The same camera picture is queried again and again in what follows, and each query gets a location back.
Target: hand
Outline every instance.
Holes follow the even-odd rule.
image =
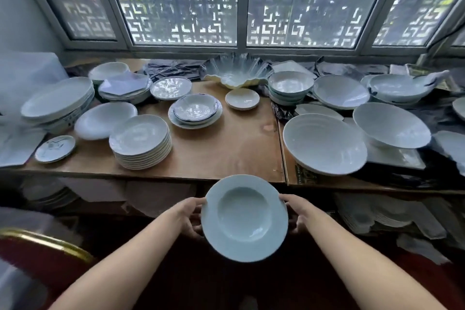
[[[182,234],[195,239],[202,238],[198,233],[202,231],[200,211],[204,203],[206,203],[205,197],[189,197],[168,210],[168,212],[174,213],[179,218]]]
[[[308,231],[306,227],[309,210],[313,205],[303,197],[297,195],[279,194],[279,198],[286,202],[289,213],[290,233],[297,234]]]

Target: person's left hand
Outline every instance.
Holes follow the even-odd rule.
[[[202,238],[199,234],[202,231],[200,212],[205,203],[206,197],[189,197],[170,208],[181,222],[181,233],[195,239]]]

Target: forearm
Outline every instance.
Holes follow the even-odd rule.
[[[131,309],[179,236],[181,227],[177,215],[163,213],[86,272],[50,309]]]
[[[313,205],[305,225],[362,310],[444,309],[399,266]]]

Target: wooden table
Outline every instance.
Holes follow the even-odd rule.
[[[123,61],[130,65],[132,71],[139,70],[146,62],[142,59]],[[193,91],[208,93],[221,101],[223,115],[212,126],[183,130],[172,125],[167,118],[171,102],[163,101],[139,108],[139,114],[154,114],[165,119],[171,131],[171,153],[152,168],[126,170],[116,162],[107,140],[85,141],[76,138],[76,151],[68,158],[51,164],[40,164],[31,158],[16,171],[62,177],[195,180],[218,180],[233,174],[252,174],[272,183],[284,183],[278,127],[270,100],[261,98],[257,108],[236,111],[225,103],[229,90],[218,84],[196,82],[193,83]]]
[[[308,171],[296,163],[294,157],[290,154],[283,141],[284,124],[278,122],[279,139],[281,141],[281,151],[283,156],[286,182],[294,187],[314,187],[327,188],[331,190],[356,190],[356,191],[373,191],[382,193],[435,193],[435,194],[465,194],[462,190],[413,190],[400,189],[379,184],[365,182],[363,180],[351,177],[329,177]]]

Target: person's right arm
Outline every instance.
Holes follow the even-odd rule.
[[[302,197],[280,194],[299,215],[362,310],[445,310],[408,273]]]

